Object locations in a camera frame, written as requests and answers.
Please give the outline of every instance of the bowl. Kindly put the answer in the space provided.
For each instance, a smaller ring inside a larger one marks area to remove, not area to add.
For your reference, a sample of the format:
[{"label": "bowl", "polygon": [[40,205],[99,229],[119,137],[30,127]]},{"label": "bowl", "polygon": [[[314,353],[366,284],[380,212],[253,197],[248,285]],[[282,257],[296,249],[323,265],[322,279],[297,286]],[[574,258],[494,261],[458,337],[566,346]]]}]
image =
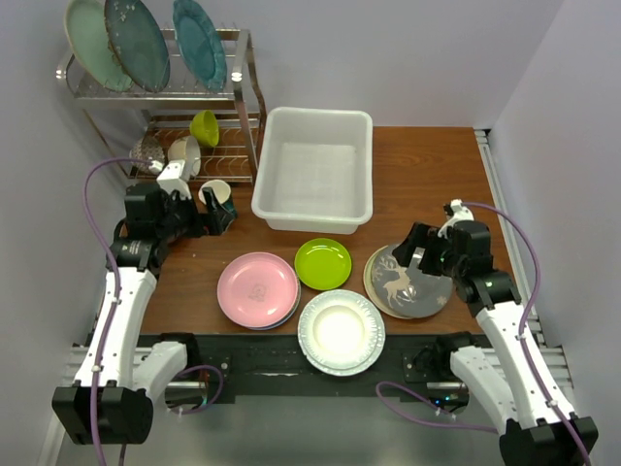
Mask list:
[{"label": "bowl", "polygon": [[168,160],[185,160],[192,164],[192,176],[198,175],[201,169],[201,148],[193,136],[176,139],[168,148]]},{"label": "bowl", "polygon": [[373,289],[387,308],[407,317],[429,317],[446,305],[453,290],[449,277],[434,277],[418,269],[422,258],[414,253],[409,267],[401,267],[392,251],[398,245],[389,245],[377,253],[371,267]]},{"label": "bowl", "polygon": [[385,339],[383,320],[373,303],[344,289],[312,298],[298,322],[298,342],[309,363],[338,377],[371,367]]},{"label": "bowl", "polygon": [[220,140],[220,130],[213,112],[204,110],[190,123],[190,134],[203,146],[214,148]]}]

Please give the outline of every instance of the gray wall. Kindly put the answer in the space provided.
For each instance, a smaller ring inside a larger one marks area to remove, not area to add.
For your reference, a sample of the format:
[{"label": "gray wall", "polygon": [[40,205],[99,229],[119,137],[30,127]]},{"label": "gray wall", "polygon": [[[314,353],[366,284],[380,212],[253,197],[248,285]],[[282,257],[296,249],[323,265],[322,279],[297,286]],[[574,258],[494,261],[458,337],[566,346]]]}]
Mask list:
[{"label": "gray wall", "polygon": [[[199,0],[247,27],[268,107],[374,124],[491,127],[562,0]],[[149,0],[172,24],[172,0]]]},{"label": "gray wall", "polygon": [[[0,463],[35,464],[70,345],[100,299],[104,255],[82,214],[103,154],[54,82],[66,0],[3,2],[0,16]],[[109,172],[91,189],[100,225],[121,214]]]},{"label": "gray wall", "polygon": [[617,0],[565,2],[492,131],[510,211],[539,252],[545,333],[565,348],[604,465],[619,462],[621,416],[620,19]]}]

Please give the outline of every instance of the wooden table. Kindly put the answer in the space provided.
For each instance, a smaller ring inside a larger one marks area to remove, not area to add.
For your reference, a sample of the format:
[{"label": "wooden table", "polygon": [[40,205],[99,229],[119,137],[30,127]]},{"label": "wooden table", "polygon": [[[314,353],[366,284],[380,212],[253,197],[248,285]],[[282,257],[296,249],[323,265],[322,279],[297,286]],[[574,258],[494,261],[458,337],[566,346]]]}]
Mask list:
[{"label": "wooden table", "polygon": [[[298,247],[317,236],[333,237],[351,254],[353,270],[343,288],[365,294],[362,273],[367,259],[382,246],[404,240],[414,221],[442,225],[442,206],[454,198],[492,204],[478,146],[471,128],[396,128],[374,131],[374,215],[353,235],[276,231],[250,209],[252,188],[235,187],[240,214],[221,237],[181,240],[172,246],[143,321],[143,333],[249,333],[230,321],[215,296],[218,277],[233,259],[268,251],[293,264]],[[493,236],[496,267],[510,270],[507,248],[496,217],[474,213]],[[296,314],[271,333],[296,333],[300,312],[317,291],[303,287]],[[401,320],[382,314],[387,333],[480,333],[466,305],[453,295],[437,315]]]}]

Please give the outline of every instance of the deer pattern plate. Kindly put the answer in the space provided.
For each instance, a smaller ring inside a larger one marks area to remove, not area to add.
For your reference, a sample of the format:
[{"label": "deer pattern plate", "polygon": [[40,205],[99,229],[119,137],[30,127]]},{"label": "deer pattern plate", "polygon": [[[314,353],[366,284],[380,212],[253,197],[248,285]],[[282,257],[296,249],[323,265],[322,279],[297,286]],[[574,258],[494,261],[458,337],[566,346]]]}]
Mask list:
[{"label": "deer pattern plate", "polygon": [[448,277],[432,277],[418,270],[422,258],[414,253],[408,268],[401,267],[392,251],[398,245],[385,247],[376,257],[371,278],[381,301],[397,314],[428,317],[438,313],[450,298],[453,283]]}]

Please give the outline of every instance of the green plate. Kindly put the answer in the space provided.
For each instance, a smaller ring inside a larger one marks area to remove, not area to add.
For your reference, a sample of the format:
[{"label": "green plate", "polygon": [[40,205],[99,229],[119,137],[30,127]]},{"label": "green plate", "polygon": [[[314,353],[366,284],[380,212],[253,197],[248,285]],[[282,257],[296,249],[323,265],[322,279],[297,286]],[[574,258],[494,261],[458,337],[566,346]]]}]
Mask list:
[{"label": "green plate", "polygon": [[103,87],[122,92],[132,79],[109,47],[104,6],[97,0],[72,0],[65,12],[65,34],[80,65]]},{"label": "green plate", "polygon": [[316,238],[298,249],[295,271],[310,288],[320,291],[338,288],[351,274],[351,256],[341,243]]}]

